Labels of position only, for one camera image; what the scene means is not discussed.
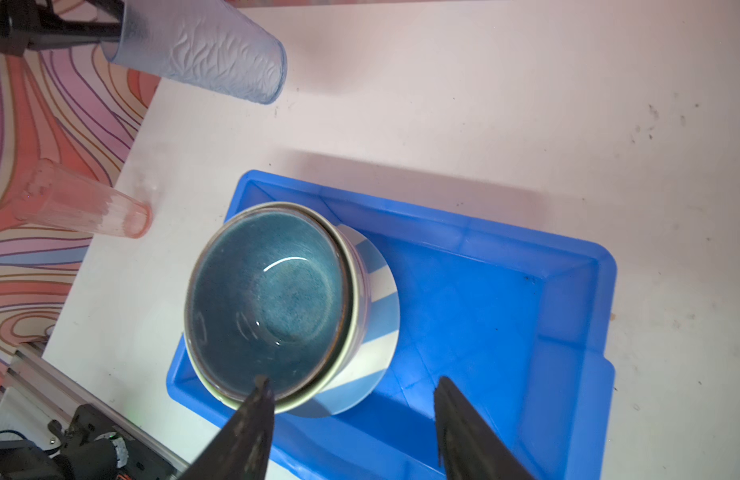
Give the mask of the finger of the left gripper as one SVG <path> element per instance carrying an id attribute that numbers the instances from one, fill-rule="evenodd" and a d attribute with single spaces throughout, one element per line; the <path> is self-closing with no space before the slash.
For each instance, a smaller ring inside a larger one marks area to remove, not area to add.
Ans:
<path id="1" fill-rule="evenodd" d="M 118 42 L 123 1 L 89 1 L 113 18 L 108 22 L 64 20 L 51 1 L 0 1 L 0 53 L 21 57 L 26 50 L 64 49 L 101 41 Z"/>

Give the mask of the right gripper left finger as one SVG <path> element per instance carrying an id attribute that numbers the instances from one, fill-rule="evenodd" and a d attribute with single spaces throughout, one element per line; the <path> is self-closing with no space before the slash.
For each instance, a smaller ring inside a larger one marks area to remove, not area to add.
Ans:
<path id="1" fill-rule="evenodd" d="M 258 376 L 253 392 L 179 479 L 264 479 L 273 441 L 274 410 L 269 379 Z"/>

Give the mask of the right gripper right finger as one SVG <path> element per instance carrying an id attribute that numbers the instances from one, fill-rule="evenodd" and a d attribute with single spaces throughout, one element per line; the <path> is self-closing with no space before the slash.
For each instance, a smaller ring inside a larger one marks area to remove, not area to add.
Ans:
<path id="1" fill-rule="evenodd" d="M 434 407 L 447 479 L 534 479 L 449 377 L 440 378 Z"/>

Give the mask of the blue plastic bin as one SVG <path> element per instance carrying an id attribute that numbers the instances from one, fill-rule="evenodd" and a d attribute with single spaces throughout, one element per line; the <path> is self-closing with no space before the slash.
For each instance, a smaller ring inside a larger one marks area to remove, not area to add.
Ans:
<path id="1" fill-rule="evenodd" d="M 617 265 L 603 247 L 251 171 L 231 214 L 309 207 L 342 227 L 397 318 L 386 367 L 351 394 L 277 417 L 271 458 L 303 479 L 440 479 L 434 390 L 454 381 L 538 479 L 601 475 L 615 383 L 606 359 Z"/>

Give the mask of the clear pink plastic cup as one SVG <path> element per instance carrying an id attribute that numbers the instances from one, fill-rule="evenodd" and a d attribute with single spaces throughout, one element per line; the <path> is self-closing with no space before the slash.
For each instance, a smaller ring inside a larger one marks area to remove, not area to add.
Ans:
<path id="1" fill-rule="evenodd" d="M 133 239 L 153 220 L 148 204 L 49 159 L 39 160 L 19 183 L 10 207 L 27 223 Z"/>

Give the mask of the clear grey plastic cup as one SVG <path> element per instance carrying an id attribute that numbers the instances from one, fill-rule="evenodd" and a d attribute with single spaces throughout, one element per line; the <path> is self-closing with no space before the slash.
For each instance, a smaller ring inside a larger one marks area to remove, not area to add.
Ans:
<path id="1" fill-rule="evenodd" d="M 271 104 L 287 77 L 272 34 L 225 1 L 126 1 L 110 62 L 258 104 Z"/>

